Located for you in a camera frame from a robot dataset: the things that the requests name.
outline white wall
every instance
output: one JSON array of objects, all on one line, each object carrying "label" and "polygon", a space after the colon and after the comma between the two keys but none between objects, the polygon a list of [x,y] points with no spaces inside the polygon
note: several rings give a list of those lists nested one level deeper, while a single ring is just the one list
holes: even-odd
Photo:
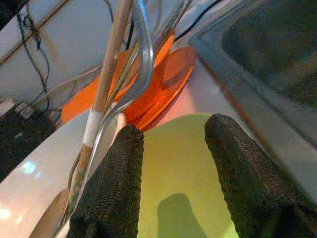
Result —
[{"label": "white wall", "polygon": [[[149,0],[147,4],[150,25],[157,20],[159,0]],[[194,0],[194,8],[205,7],[213,0]],[[39,21],[52,9],[58,0],[31,0],[30,11],[36,21]],[[168,16],[177,0],[162,0],[162,21]],[[111,0],[113,11],[117,0]],[[180,23],[179,33],[195,18],[188,17]],[[14,18],[0,32],[0,57],[20,39],[20,32]],[[101,63],[104,58],[107,39],[110,34],[111,20],[109,11],[103,0],[70,0],[41,29],[42,48],[46,51],[51,75],[48,79],[48,90],[77,76],[82,71]],[[46,65],[41,55],[36,51],[32,38],[27,45],[43,73]],[[52,107],[59,106],[69,94],[68,91],[51,98]],[[31,102],[40,92],[40,79],[33,69],[25,50],[20,47],[7,61],[0,66],[0,97],[13,97],[18,101]]]}]

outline orange plate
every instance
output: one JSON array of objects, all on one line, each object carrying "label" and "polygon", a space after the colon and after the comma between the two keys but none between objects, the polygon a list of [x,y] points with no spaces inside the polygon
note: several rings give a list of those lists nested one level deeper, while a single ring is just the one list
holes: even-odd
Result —
[{"label": "orange plate", "polygon": [[153,74],[152,81],[163,80],[164,86],[157,101],[139,118],[133,121],[129,121],[127,118],[127,123],[134,124],[138,129],[144,130],[181,92],[193,72],[195,59],[196,53],[191,47],[181,48],[169,54],[161,63],[163,65],[163,79],[155,77]]},{"label": "orange plate", "polygon": [[[154,62],[154,68],[156,68],[162,62],[162,60],[166,57],[173,42],[174,42],[174,32],[172,32],[168,40],[165,42],[165,44],[159,51]],[[128,58],[128,54],[129,54],[128,51],[124,51],[118,56],[117,65],[114,70],[110,91],[112,91],[115,83],[117,82],[125,66],[125,63]],[[134,63],[131,70],[136,69],[137,65],[138,65],[137,62]],[[136,75],[132,78],[132,80],[128,83],[128,85],[118,93],[118,95],[115,98],[115,101],[120,100],[120,98],[124,95],[124,93],[134,83],[135,79],[136,79]],[[75,116],[84,112],[85,110],[89,109],[92,106],[92,104],[95,102],[98,84],[99,84],[99,77],[97,77],[93,82],[91,82],[88,86],[86,86],[79,93],[77,93],[77,95],[73,98],[73,100],[71,100],[69,103],[63,106],[62,112],[61,112],[61,120],[63,123],[66,123],[72,120]]]}]

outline white cable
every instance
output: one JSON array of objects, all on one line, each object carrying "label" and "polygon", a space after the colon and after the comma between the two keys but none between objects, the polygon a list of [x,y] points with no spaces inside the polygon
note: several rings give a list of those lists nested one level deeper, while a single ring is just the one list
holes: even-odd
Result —
[{"label": "white cable", "polygon": [[57,85],[55,88],[53,88],[51,91],[49,91],[43,98],[41,98],[37,103],[35,103],[35,106],[40,104],[42,101],[44,101],[47,97],[49,97],[51,94],[53,94],[55,91],[73,83],[76,82],[86,76],[88,76],[89,74],[92,74],[94,72],[96,72],[97,70],[102,68],[102,64],[97,64],[96,66],[94,66],[92,69],[87,70],[86,72],[81,73],[80,75],[78,75],[77,77],[74,77],[66,82],[63,82],[59,85]]}]

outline wooden stick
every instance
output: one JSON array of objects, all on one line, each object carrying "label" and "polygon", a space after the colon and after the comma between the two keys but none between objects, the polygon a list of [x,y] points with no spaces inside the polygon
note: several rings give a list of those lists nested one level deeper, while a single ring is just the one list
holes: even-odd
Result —
[{"label": "wooden stick", "polygon": [[80,158],[77,167],[77,174],[75,176],[74,186],[69,198],[68,217],[72,214],[75,208],[94,142],[96,140],[98,128],[103,118],[104,100],[107,98],[109,93],[116,60],[121,48],[121,42],[124,37],[124,31],[127,25],[131,5],[132,0],[120,0],[117,4],[114,23],[111,29],[111,35],[100,74],[96,100],[89,113],[83,139],[83,147],[80,152]]}]

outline metal utensil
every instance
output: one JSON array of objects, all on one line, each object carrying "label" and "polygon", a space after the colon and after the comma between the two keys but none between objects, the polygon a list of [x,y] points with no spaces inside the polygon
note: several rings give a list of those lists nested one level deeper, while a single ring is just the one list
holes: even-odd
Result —
[{"label": "metal utensil", "polygon": [[141,62],[142,62],[139,66],[138,78],[136,79],[134,84],[131,86],[131,88],[124,94],[122,99],[114,106],[114,108],[102,120],[101,127],[97,134],[96,142],[93,147],[92,155],[89,160],[86,174],[83,180],[83,185],[79,192],[77,203],[80,200],[85,184],[87,183],[90,167],[92,165],[92,162],[95,159],[96,152],[98,150],[98,147],[100,146],[101,138],[103,137],[105,132],[105,128],[108,126],[110,121],[117,114],[123,111],[124,108],[129,106],[138,96],[140,96],[146,90],[151,80],[152,71],[153,71],[153,63],[154,63],[154,53],[153,53],[150,26],[148,23],[148,18],[146,15],[146,10],[143,4],[143,0],[133,0],[133,13],[134,13],[133,19],[137,26],[136,29],[138,29],[138,33],[139,33],[138,38],[139,38]]},{"label": "metal utensil", "polygon": [[[192,0],[188,0],[188,2],[186,3],[186,5],[184,7],[184,1],[185,0],[181,0],[177,3],[175,8],[172,10],[171,14],[167,17],[166,21],[164,22],[164,24],[161,27],[159,27],[159,28],[155,27],[156,30],[153,32],[154,42],[155,42],[153,49],[154,49],[155,56],[158,54],[158,52],[162,48],[163,44],[170,36],[170,32],[175,29],[179,20],[184,15],[185,11],[189,7],[190,3],[192,2]],[[138,53],[140,51],[140,46],[136,42],[131,49],[132,50],[130,51],[130,54],[128,56],[128,61],[125,64],[124,69],[123,69],[113,91],[111,92],[110,96],[107,99],[107,102],[106,102],[106,105],[104,108],[104,114],[110,108],[111,104],[113,103],[117,93],[119,92],[119,90],[120,90],[121,86],[124,84],[124,82],[131,80],[132,77],[136,73],[136,72],[132,72],[131,68],[132,68],[132,65],[134,64],[134,62],[138,56]]]}]

